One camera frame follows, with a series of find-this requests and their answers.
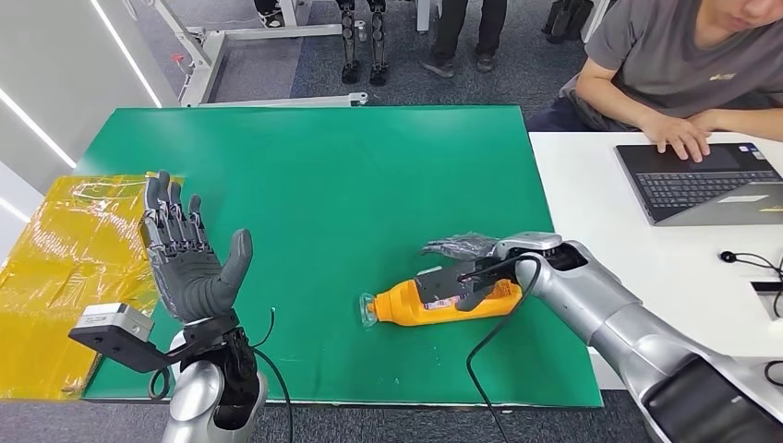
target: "yellow plastic sheet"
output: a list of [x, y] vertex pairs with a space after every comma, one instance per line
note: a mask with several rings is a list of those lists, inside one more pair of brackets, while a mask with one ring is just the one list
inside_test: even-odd
[[0, 399], [77, 399], [96, 353], [67, 334], [87, 305], [151, 315], [142, 175], [61, 177], [0, 269]]

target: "label on bottle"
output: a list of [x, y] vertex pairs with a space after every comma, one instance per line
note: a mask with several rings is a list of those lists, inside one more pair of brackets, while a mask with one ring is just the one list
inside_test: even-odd
[[451, 305], [456, 305], [457, 302], [464, 299], [464, 295], [455, 295], [454, 297], [444, 298], [442, 300], [436, 300], [434, 302], [424, 303], [424, 308], [426, 310], [430, 309], [441, 309], [442, 307], [449, 307]]

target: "person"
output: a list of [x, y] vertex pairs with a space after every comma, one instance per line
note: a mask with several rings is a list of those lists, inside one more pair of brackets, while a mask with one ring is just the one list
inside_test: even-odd
[[783, 0], [618, 0], [585, 50], [529, 131], [638, 129], [695, 162], [717, 130], [783, 141]]
[[283, 25], [283, 12], [277, 0], [253, 0], [256, 11], [259, 12], [261, 26], [264, 28], [280, 28]]
[[[457, 41], [463, 29], [467, 0], [444, 0], [438, 24], [438, 36], [427, 55], [419, 64], [427, 71], [443, 78], [452, 78]], [[484, 0], [481, 6], [481, 23], [478, 27], [476, 68], [480, 72], [495, 69], [495, 52], [500, 46], [500, 32], [506, 21], [506, 0]]]

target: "bottle cap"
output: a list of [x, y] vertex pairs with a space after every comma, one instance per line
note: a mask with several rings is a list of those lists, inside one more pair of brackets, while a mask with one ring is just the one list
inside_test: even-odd
[[362, 325], [365, 328], [378, 323], [378, 316], [375, 314], [375, 297], [371, 293], [359, 295], [359, 312], [362, 315]]

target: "laptop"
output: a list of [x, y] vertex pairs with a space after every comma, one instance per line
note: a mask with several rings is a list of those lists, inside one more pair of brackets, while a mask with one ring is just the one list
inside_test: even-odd
[[700, 163], [653, 145], [616, 151], [655, 226], [783, 224], [783, 178], [753, 143], [710, 144]]

